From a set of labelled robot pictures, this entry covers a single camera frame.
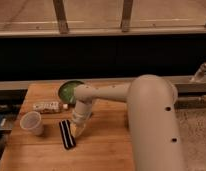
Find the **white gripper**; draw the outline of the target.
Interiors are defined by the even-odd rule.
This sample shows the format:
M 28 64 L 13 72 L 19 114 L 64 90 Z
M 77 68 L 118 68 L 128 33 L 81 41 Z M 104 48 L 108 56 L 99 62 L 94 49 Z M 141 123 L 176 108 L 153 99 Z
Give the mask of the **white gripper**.
M 73 136 L 75 138 L 78 138 L 83 133 L 83 131 L 85 130 L 85 124 L 89 118 L 90 118 L 89 112 L 80 114 L 76 110 L 72 111 L 72 121 L 74 124 L 77 125 L 73 131 Z

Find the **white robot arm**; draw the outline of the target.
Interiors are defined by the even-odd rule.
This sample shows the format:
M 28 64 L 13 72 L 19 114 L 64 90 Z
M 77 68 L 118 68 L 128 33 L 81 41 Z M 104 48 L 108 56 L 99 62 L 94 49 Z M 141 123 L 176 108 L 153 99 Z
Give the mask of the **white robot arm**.
M 74 89 L 73 122 L 87 121 L 95 99 L 127 104 L 136 171 L 186 171 L 174 104 L 176 86 L 156 75 L 142 75 L 130 83 L 107 87 L 79 85 Z

